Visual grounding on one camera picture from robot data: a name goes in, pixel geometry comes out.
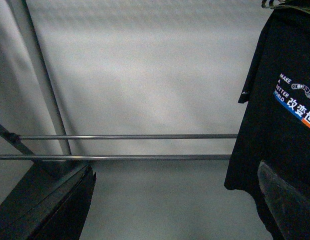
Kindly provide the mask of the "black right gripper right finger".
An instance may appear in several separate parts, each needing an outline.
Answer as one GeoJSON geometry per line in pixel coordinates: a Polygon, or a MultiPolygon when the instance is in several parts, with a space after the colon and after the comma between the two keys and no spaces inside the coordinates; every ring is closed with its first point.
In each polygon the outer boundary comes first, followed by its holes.
{"type": "Polygon", "coordinates": [[[310,240],[310,186],[261,161],[258,181],[266,204],[286,240],[310,240]]]}

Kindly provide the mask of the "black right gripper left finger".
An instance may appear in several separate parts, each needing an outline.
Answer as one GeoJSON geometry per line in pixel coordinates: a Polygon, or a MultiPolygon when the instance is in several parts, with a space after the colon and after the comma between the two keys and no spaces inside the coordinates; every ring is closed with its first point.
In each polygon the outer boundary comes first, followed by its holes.
{"type": "Polygon", "coordinates": [[[78,240],[95,182],[90,165],[61,178],[32,165],[0,205],[0,240],[78,240]]]}

